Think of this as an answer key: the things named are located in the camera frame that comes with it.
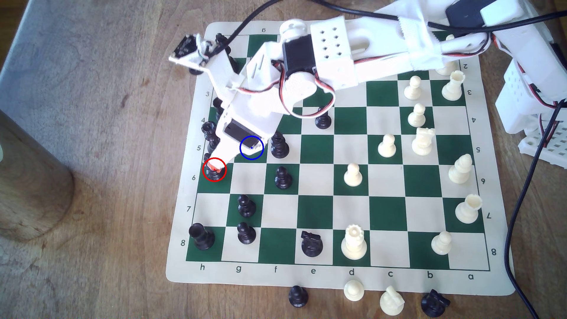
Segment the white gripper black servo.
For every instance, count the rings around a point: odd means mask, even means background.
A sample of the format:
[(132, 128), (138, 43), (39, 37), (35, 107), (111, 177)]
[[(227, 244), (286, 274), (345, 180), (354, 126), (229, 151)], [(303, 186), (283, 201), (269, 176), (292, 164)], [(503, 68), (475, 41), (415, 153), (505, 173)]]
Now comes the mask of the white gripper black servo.
[(227, 53), (209, 59), (208, 75), (224, 108), (216, 124), (218, 142), (211, 151), (209, 170), (220, 172), (223, 163), (240, 153), (264, 153), (284, 113), (279, 97), (282, 60), (280, 42), (265, 42), (239, 74)]

